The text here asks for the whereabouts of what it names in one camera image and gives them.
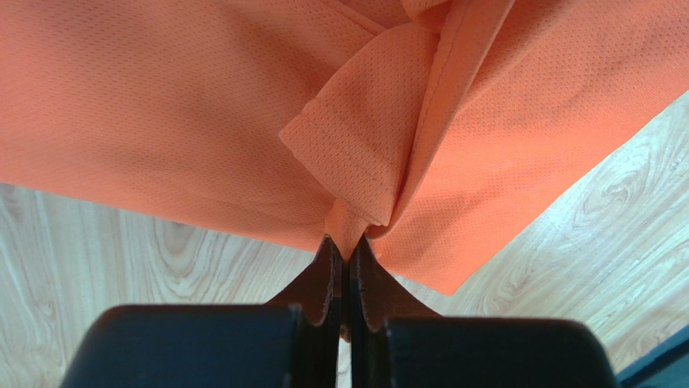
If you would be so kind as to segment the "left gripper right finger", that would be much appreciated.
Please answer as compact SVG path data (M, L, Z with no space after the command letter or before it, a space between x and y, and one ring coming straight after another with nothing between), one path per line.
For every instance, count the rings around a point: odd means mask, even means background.
M353 387L394 387L398 326L441 315L414 297L376 258L362 235L349 260L349 331Z

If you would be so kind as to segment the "orange t shirt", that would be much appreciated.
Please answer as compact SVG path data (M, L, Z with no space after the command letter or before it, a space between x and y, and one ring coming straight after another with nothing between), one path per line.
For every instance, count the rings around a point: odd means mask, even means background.
M449 294L687 88L685 1L4 1L1 180Z

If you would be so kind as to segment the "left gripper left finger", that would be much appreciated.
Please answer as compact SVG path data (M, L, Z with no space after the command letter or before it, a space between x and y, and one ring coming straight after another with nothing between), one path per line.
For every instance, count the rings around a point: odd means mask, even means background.
M343 259L331 237L323 237L312 262L268 306L294 312L291 387L335 387L342 324Z

